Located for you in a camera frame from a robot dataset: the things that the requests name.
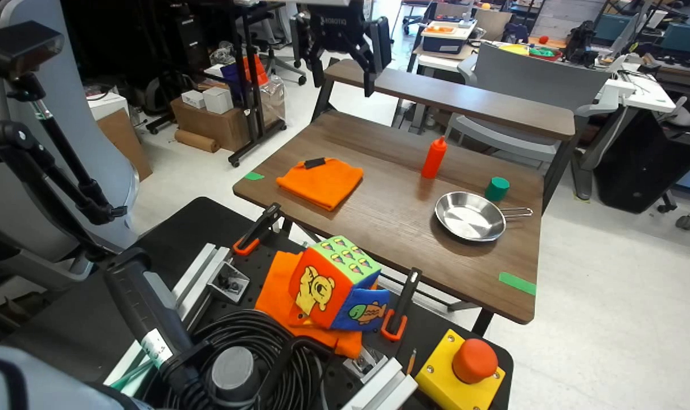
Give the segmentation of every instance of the black cable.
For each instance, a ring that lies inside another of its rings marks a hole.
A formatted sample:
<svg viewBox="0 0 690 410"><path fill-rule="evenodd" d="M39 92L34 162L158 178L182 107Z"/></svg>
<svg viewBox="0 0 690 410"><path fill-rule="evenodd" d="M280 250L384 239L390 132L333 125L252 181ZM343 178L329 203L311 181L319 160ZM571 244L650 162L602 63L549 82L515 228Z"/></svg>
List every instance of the black cable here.
<svg viewBox="0 0 690 410"><path fill-rule="evenodd" d="M197 361L200 382L182 392L168 390L162 403L164 408L307 410L321 406L321 371L316 358L331 353L316 341L292 336L275 319L256 309L230 311L216 322L200 328L193 341L199 353L184 361ZM208 377L216 354L233 345L248 347L264 376L258 396L248 400L222 400Z"/></svg>

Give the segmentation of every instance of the cardboard box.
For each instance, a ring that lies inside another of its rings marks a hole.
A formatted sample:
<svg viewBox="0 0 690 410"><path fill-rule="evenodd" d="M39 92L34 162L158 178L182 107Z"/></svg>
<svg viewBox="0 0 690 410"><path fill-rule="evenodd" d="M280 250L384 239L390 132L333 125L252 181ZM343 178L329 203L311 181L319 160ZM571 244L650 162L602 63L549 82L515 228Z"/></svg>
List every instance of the cardboard box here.
<svg viewBox="0 0 690 410"><path fill-rule="evenodd" d="M208 152L214 152L214 138L208 138L203 134L193 134L193 132L188 132L188 129L181 129L176 132L176 138L184 145L192 145L192 147L199 147L199 150L208 150Z"/></svg>
<svg viewBox="0 0 690 410"><path fill-rule="evenodd" d="M172 111L176 114L181 129L213 138L214 150L238 150L248 141L247 119L238 107L224 114L213 114L190 107L176 98L172 103Z"/></svg>
<svg viewBox="0 0 690 410"><path fill-rule="evenodd" d="M96 122L107 134L107 138L123 152L123 156L134 166L134 171L139 173L139 180L149 178L154 173L154 166L149 166L149 162L144 156L139 137L137 137L125 109L118 109Z"/></svg>

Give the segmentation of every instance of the yellow box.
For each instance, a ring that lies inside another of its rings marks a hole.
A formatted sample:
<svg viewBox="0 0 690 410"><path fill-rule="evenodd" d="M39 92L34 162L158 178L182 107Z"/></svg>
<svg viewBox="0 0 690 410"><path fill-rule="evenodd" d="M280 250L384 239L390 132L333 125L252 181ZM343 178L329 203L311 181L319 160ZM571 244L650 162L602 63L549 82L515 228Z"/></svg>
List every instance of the yellow box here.
<svg viewBox="0 0 690 410"><path fill-rule="evenodd" d="M505 371L500 366L495 376L475 385L458 380L454 373L454 358L462 341L464 338L450 328L428 361L420 368L417 385L445 410L488 410Z"/></svg>

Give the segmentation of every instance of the metal bowl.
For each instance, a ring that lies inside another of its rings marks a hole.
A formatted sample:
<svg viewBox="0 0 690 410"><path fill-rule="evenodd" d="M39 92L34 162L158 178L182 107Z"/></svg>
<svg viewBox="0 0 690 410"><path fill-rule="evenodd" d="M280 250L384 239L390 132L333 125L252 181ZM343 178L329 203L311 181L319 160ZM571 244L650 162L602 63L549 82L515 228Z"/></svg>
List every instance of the metal bowl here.
<svg viewBox="0 0 690 410"><path fill-rule="evenodd" d="M504 211L469 191L450 191L436 203L436 218L464 240L497 240L505 231Z"/></svg>

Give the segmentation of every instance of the wooden table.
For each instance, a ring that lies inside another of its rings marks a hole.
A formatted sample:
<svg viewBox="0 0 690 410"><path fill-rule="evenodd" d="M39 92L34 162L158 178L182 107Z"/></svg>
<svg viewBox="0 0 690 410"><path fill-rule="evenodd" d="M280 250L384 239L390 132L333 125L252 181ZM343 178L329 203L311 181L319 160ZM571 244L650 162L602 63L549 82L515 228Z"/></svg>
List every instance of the wooden table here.
<svg viewBox="0 0 690 410"><path fill-rule="evenodd" d="M395 269L417 267L425 281L483 304L475 325L477 334L486 332L495 311L528 322L535 313L535 298L501 284L500 272L537 281L543 191L549 186L543 174L451 145L439 174L422 180L420 166L430 141L327 111L335 82L362 83L359 65L343 62L327 71L313 125L256 168L264 174L262 180L245 178L233 186L236 194L262 207L278 203L289 221L321 235L345 235ZM377 80L377 91L561 141L570 141L574 134L574 116L568 109L434 78L385 71ZM362 183L340 209L316 209L275 183L275 178L311 156L337 156L365 168ZM535 216L511 223L497 244L477 246L454 239L434 218L436 201L447 191L483 194L493 174L504 174L512 183L504 207L532 207Z"/></svg>
<svg viewBox="0 0 690 410"><path fill-rule="evenodd" d="M385 264L417 267L434 287L528 322L535 298L504 287L500 272L537 280L543 178L454 145L439 178L422 180L420 166L427 150L428 141L406 138L392 128L346 114L321 114L256 168L264 180L240 180L236 194L258 205L278 203L287 218L311 230L345 235ZM297 162L327 154L365 168L362 183L337 211L316 209L275 186L275 178ZM455 189L483 191L493 174L512 181L504 207L533 207L535 216L511 223L505 237L493 246L454 239L434 218L436 201Z"/></svg>

